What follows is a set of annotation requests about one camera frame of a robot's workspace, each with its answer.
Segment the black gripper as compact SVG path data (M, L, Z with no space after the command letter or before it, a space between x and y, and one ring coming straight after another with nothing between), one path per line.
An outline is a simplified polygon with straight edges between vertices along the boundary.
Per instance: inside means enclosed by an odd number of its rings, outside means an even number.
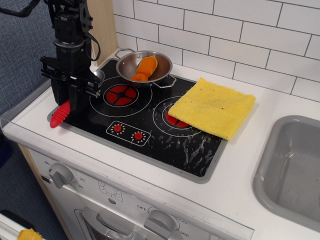
M100 79L91 72L90 50L83 46L56 46L56 57L42 56L42 75L51 79L55 102L62 105L69 99L71 111L83 111L90 95L100 95Z

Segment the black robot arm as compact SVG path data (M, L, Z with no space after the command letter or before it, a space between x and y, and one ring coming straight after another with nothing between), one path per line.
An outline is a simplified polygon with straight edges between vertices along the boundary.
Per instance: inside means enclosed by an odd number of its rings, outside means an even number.
M0 109L7 110L51 81L58 105L80 112L100 94L91 69L92 17L85 0L3 0L0 3Z

